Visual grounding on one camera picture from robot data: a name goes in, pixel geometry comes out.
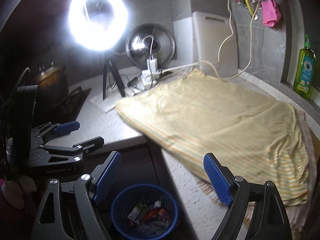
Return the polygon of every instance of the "ring light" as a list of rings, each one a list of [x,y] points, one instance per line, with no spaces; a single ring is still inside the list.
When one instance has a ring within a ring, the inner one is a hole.
[[[114,11],[114,19],[109,28],[88,21],[83,13],[87,0],[72,0],[69,11],[69,25],[76,41],[88,49],[107,50],[113,47],[123,34],[128,13],[122,0],[107,0]]]

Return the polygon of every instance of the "blue gripper pad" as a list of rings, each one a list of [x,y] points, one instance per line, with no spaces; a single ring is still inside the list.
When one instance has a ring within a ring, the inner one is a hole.
[[[68,122],[64,124],[59,124],[53,132],[57,134],[58,136],[63,136],[70,134],[73,131],[77,131],[80,128],[79,122]]]
[[[104,162],[98,165],[91,173],[92,186],[90,191],[93,193],[91,198],[93,202],[98,205],[102,200],[105,200],[107,193],[121,167],[121,155],[118,152],[112,152]]]
[[[230,196],[230,185],[210,155],[206,154],[204,156],[203,166],[214,187],[214,190],[218,195],[219,200],[222,203],[225,203],[228,207],[231,206],[232,198]]]

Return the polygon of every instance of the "screw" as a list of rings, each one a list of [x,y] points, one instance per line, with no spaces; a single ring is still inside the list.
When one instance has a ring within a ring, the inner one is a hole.
[[[274,184],[272,181],[268,180],[268,181],[267,181],[267,186],[268,186],[268,187],[274,187],[275,184]]]
[[[84,174],[84,175],[81,176],[81,179],[82,180],[88,180],[88,179],[90,179],[90,175],[89,174]]]
[[[56,185],[58,183],[57,179],[50,180],[50,185]]]
[[[242,181],[244,180],[244,178],[241,177],[241,176],[235,176],[235,180],[236,180],[237,182],[242,182]]]

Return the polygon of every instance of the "pink towel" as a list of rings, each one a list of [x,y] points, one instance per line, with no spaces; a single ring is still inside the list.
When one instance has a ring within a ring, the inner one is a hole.
[[[281,13],[275,0],[267,0],[261,2],[263,11],[263,24],[268,27],[273,27],[281,18]]]

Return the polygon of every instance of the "plastic bottle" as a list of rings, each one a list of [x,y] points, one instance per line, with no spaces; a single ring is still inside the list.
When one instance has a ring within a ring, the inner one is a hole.
[[[310,48],[310,37],[306,35],[305,46],[300,50],[293,90],[303,98],[311,98],[312,80],[316,67],[316,56]]]

